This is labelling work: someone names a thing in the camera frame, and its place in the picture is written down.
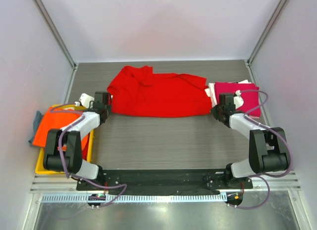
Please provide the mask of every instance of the orange cloth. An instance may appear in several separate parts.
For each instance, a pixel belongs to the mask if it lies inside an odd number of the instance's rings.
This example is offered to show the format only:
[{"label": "orange cloth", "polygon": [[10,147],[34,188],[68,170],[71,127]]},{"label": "orange cloth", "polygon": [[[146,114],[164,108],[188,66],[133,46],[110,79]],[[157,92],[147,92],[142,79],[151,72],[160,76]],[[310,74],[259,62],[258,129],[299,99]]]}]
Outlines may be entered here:
[{"label": "orange cloth", "polygon": [[[35,134],[35,138],[33,141],[34,146],[45,147],[46,138],[50,129],[52,128],[59,129],[59,128],[65,127],[80,117],[79,114],[73,114],[73,113],[51,113],[50,112],[51,109],[52,107],[49,108],[49,110],[46,112],[46,114],[42,118],[40,126]],[[85,149],[86,144],[88,143],[88,136],[89,134],[86,137],[84,137],[81,141],[82,150]]]}]

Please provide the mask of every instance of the white wall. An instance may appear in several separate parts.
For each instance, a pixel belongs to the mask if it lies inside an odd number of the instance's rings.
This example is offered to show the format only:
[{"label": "white wall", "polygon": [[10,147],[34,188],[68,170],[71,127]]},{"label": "white wall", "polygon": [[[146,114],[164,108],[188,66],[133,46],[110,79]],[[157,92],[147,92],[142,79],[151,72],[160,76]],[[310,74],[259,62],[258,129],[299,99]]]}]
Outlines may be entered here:
[{"label": "white wall", "polygon": [[317,0],[290,0],[256,57],[253,68],[270,95],[266,109],[285,129],[294,169],[315,221]]},{"label": "white wall", "polygon": [[0,228],[21,229],[39,150],[36,110],[60,103],[71,67],[32,0],[0,0]]},{"label": "white wall", "polygon": [[76,62],[245,59],[279,0],[43,0]]}]

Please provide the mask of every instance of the white slotted strip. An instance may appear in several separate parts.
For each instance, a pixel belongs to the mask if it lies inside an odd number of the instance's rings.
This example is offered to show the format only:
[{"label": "white slotted strip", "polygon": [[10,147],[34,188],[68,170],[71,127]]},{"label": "white slotted strip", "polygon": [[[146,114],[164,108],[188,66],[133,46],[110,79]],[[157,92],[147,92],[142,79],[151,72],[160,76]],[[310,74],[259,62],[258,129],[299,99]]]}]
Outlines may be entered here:
[{"label": "white slotted strip", "polygon": [[[96,202],[96,200],[89,201],[91,194],[74,193],[74,194],[44,194],[42,203],[83,203]],[[106,195],[106,202],[115,198],[115,195]],[[227,200],[225,192],[219,195],[199,195],[199,196],[132,196],[122,195],[115,202],[116,203],[180,203],[180,202],[223,202]]]}]

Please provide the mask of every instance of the yellow bin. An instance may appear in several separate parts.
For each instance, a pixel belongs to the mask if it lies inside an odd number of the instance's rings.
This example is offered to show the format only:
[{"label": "yellow bin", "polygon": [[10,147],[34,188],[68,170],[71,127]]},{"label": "yellow bin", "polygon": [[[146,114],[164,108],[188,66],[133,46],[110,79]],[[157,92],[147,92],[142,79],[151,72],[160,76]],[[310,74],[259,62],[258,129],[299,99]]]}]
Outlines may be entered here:
[{"label": "yellow bin", "polygon": [[[65,105],[63,108],[74,108],[75,110],[84,110],[85,107],[83,106],[74,106],[74,105]],[[94,141],[94,130],[89,133],[89,140],[88,140],[88,153],[87,153],[87,162],[91,162],[92,158],[92,150],[93,150],[93,141]],[[44,169],[43,167],[43,159],[44,159],[44,148],[40,149],[40,154],[38,158],[38,162],[36,163],[35,173],[36,174],[63,174],[64,172],[54,172]]]}]

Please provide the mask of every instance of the red shirt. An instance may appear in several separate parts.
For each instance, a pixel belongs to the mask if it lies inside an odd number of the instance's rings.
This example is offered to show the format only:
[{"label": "red shirt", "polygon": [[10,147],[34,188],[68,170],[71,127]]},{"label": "red shirt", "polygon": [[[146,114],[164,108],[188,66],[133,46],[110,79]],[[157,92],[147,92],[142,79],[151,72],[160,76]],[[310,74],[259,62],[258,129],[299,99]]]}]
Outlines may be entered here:
[{"label": "red shirt", "polygon": [[206,115],[211,99],[206,79],[189,74],[154,74],[153,68],[125,66],[108,86],[112,112],[145,117]]}]

